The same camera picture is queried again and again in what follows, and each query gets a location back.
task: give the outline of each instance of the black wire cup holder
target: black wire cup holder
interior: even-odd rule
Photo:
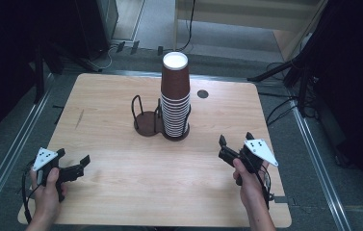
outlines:
[[[134,112],[134,102],[136,101],[136,99],[139,99],[140,110],[142,111],[137,116]],[[136,95],[136,96],[134,96],[134,98],[131,102],[131,112],[132,112],[133,118],[134,118],[134,128],[140,135],[142,135],[144,137],[152,137],[158,133],[161,133],[169,141],[182,141],[190,133],[190,124],[188,123],[188,117],[190,116],[190,113],[191,113],[191,105],[189,107],[189,110],[188,110],[188,112],[185,116],[184,122],[183,122],[182,131],[185,131],[185,132],[179,137],[172,137],[166,133],[165,124],[163,121],[162,105],[161,105],[160,99],[158,99],[158,105],[157,105],[157,108],[154,110],[154,112],[152,112],[152,111],[145,112],[143,110],[142,98],[139,95]]]

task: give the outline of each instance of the gray carpet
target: gray carpet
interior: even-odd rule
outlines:
[[[116,73],[118,70],[142,71],[141,73],[161,71],[161,59],[156,51],[139,50],[130,55],[126,48],[121,53],[111,52],[113,62],[102,73]],[[199,55],[189,55],[191,73],[193,75],[220,76],[226,81],[245,82],[247,76],[263,73],[268,64],[225,58],[214,58]],[[16,215],[21,206],[20,177],[26,163],[33,159],[41,146],[46,146],[56,127],[55,121],[61,109],[53,106],[63,106],[78,74],[86,72],[82,67],[65,63],[64,74],[55,76],[55,84],[42,114],[31,136],[26,141],[10,177],[0,193],[0,230],[22,230],[25,225],[19,224]],[[258,85],[259,92],[286,94],[282,87],[280,75],[270,78]],[[19,127],[32,108],[35,91],[30,90],[0,124],[0,163],[13,142]],[[284,98],[260,95],[265,116]],[[288,109],[285,105],[274,114]],[[354,230],[363,230],[363,173],[358,169],[344,169],[335,164],[333,150],[329,145],[319,121],[309,119],[309,126],[316,139],[325,166],[340,194]],[[324,192],[317,174],[311,163],[302,136],[298,130],[293,114],[288,114],[269,127],[273,150],[279,161],[283,187],[289,198],[290,212],[293,223],[287,230],[336,230],[336,224],[330,213]],[[73,225],[55,225],[54,230],[121,230],[121,227],[76,227]]]

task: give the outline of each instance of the speaker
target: speaker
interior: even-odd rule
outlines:
[[[65,0],[53,6],[46,23],[51,42],[89,60],[109,50],[118,20],[116,0]]]

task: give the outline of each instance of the gray floor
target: gray floor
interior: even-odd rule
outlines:
[[[154,11],[158,11],[160,7],[170,7],[170,4],[173,4],[171,2],[146,0],[140,27],[135,37],[135,40],[140,41],[140,49],[133,55],[130,54],[130,48],[125,48],[120,53],[116,53],[112,49],[110,52],[112,63],[102,73],[136,73],[137,75],[160,73],[162,56],[157,56],[156,48],[159,45],[171,48],[173,16],[171,17],[170,11],[161,11],[163,15],[154,19],[154,15],[156,15]],[[157,24],[158,21],[162,21],[164,24]],[[179,41],[181,41],[187,35],[186,30],[184,36],[182,32],[186,24],[185,21],[178,23]],[[193,43],[185,51],[189,57],[193,78],[218,76],[219,80],[245,82],[246,77],[256,76],[266,71],[268,64],[281,62],[280,53],[271,31],[255,28],[231,28],[214,24],[205,26],[199,23],[194,23],[193,28]],[[214,37],[212,29],[222,31],[222,35]],[[238,40],[233,42],[233,45],[226,43],[227,38],[232,35],[236,35]],[[108,65],[110,59],[109,56],[106,56],[95,62],[103,66]],[[0,192],[0,230],[21,230],[25,227],[16,220],[16,214],[21,206],[19,192],[21,170],[35,156],[39,147],[45,147],[49,143],[56,127],[55,121],[61,112],[61,109],[53,106],[65,104],[77,75],[82,72],[86,72],[86,70],[65,61],[64,74],[54,76],[55,81],[50,89],[49,97],[44,103],[43,111],[30,136],[27,137],[26,142],[17,153],[18,157],[14,167]],[[287,94],[288,91],[279,80],[281,78],[281,75],[276,75],[274,78],[258,84],[259,92]],[[35,90],[32,89],[0,124],[0,164],[12,147],[13,139],[18,135],[25,118],[32,110],[34,97]],[[284,101],[284,98],[266,95],[260,95],[260,99],[265,116],[268,116],[277,105]],[[274,116],[289,107],[289,104],[285,105]],[[351,229],[363,230],[363,172],[355,168],[338,167],[334,160],[334,150],[329,144],[320,122],[309,118],[305,121],[333,188],[338,193],[345,209]],[[268,128],[273,150],[279,161],[279,172],[289,199],[293,220],[292,225],[285,230],[337,230],[338,226],[324,194],[324,187],[322,187],[321,179],[316,173],[309,150],[298,128],[295,114],[290,113],[282,117]],[[55,225],[54,230],[122,230],[122,228]]]

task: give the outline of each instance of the wooden tabletop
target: wooden tabletop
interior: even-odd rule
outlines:
[[[256,87],[192,79],[190,134],[168,141],[161,134],[139,135],[131,113],[137,94],[143,109],[154,111],[160,84],[160,78],[149,77],[78,77],[47,148],[65,149],[61,167],[77,165],[88,154],[91,163],[83,177],[67,183],[56,223],[248,227],[234,168],[218,157],[218,141],[223,134],[238,151],[250,132],[272,149]],[[209,96],[199,98],[199,90]],[[277,167],[268,171],[271,193],[284,196]],[[290,226],[288,205],[270,205],[276,227]],[[33,213],[34,201],[30,207]],[[26,222],[22,208],[18,220]]]

